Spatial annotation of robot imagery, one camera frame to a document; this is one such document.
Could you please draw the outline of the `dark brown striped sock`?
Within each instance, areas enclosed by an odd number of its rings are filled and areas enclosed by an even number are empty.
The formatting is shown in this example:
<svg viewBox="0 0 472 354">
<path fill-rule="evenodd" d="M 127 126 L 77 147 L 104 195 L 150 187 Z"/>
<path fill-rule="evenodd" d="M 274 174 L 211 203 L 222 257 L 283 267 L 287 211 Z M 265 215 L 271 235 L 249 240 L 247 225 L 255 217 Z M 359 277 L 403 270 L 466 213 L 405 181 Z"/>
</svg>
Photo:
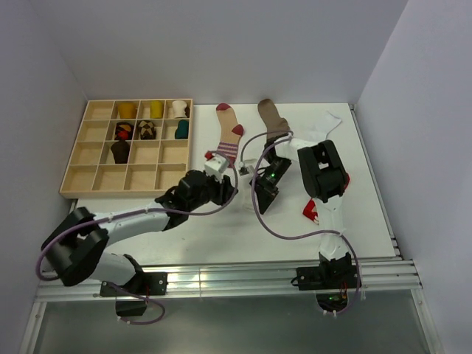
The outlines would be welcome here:
<svg viewBox="0 0 472 354">
<path fill-rule="evenodd" d="M 113 145 L 111 146 L 111 152 L 114 157 L 114 162 L 116 164 L 126 164 L 128 162 L 130 148 L 130 145 L 126 141 L 115 141 L 115 143 L 113 143 Z"/>
</svg>

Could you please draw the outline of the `plain white sock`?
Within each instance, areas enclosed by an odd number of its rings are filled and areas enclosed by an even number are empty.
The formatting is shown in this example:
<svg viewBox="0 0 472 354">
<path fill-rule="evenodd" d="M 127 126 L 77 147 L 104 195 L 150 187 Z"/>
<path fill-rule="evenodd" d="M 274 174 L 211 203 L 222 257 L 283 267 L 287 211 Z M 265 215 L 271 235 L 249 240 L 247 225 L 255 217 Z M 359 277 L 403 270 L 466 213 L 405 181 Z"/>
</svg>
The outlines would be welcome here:
<svg viewBox="0 0 472 354">
<path fill-rule="evenodd" d="M 238 195 L 240 196 L 240 205 L 248 212 L 254 212 L 252 203 L 251 182 L 253 175 L 245 174 L 239 177 Z"/>
</svg>

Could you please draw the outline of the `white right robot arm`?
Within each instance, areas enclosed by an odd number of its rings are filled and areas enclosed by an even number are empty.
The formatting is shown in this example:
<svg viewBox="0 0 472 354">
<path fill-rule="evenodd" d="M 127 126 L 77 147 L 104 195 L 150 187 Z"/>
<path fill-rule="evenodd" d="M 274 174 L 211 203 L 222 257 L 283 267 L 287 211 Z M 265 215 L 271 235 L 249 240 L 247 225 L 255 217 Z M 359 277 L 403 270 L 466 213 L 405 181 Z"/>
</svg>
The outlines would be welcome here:
<svg viewBox="0 0 472 354">
<path fill-rule="evenodd" d="M 269 166 L 261 176 L 255 175 L 250 182 L 251 202 L 256 218 L 263 228 L 282 240 L 301 240 L 310 235 L 283 236 L 269 229 L 261 215 L 278 195 L 277 184 L 292 162 L 298 162 L 302 185 L 313 199 L 318 215 L 320 230 L 312 235 L 320 235 L 318 266 L 319 284 L 336 287 L 342 280 L 359 279 L 358 264 L 352 246 L 343 235 L 341 213 L 342 197 L 350 182 L 344 165 L 333 141 L 327 139 L 319 143 L 293 137 L 291 131 L 268 140 L 259 167 L 265 159 Z"/>
</svg>

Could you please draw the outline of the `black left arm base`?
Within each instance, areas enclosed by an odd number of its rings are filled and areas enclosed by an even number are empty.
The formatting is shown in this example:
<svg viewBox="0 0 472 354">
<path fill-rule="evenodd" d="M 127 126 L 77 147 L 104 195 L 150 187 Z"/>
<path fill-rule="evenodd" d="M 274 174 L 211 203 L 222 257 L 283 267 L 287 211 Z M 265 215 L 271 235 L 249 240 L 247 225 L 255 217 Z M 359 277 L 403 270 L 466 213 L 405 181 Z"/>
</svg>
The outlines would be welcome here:
<svg viewBox="0 0 472 354">
<path fill-rule="evenodd" d="M 141 317 L 155 305 L 152 296 L 164 296 L 167 291 L 166 272 L 141 272 L 124 285 L 102 281 L 100 297 L 115 298 L 115 312 L 121 318 Z"/>
</svg>

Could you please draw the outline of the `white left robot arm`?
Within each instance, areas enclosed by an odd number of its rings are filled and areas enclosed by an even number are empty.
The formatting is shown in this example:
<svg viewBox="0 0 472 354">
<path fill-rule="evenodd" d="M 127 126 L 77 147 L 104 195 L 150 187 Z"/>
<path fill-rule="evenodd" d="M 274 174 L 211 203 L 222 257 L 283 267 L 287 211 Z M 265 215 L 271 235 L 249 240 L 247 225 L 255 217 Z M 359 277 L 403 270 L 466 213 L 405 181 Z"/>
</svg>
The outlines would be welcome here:
<svg viewBox="0 0 472 354">
<path fill-rule="evenodd" d="M 92 213 L 85 207 L 68 214 L 41 246 L 55 278 L 72 287 L 91 279 L 118 286 L 126 294 L 144 290 L 147 277 L 129 254 L 107 252 L 115 243 L 150 232 L 166 232 L 213 203 L 226 207 L 237 194 L 237 182 L 191 170 L 177 185 L 148 205 L 112 213 Z"/>
</svg>

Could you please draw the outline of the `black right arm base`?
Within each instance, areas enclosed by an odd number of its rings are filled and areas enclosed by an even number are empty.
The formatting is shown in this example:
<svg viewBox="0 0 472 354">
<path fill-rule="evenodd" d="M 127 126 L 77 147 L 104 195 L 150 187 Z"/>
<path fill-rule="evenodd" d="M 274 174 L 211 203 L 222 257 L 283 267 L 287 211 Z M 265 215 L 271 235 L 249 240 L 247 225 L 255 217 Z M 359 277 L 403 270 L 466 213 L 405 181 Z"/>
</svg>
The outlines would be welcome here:
<svg viewBox="0 0 472 354">
<path fill-rule="evenodd" d="M 298 267 L 291 285 L 299 291 L 327 291 L 317 294 L 316 301 L 323 311 L 335 315 L 349 305 L 349 290 L 360 291 L 361 279 L 354 265 L 344 270 L 318 265 Z"/>
</svg>

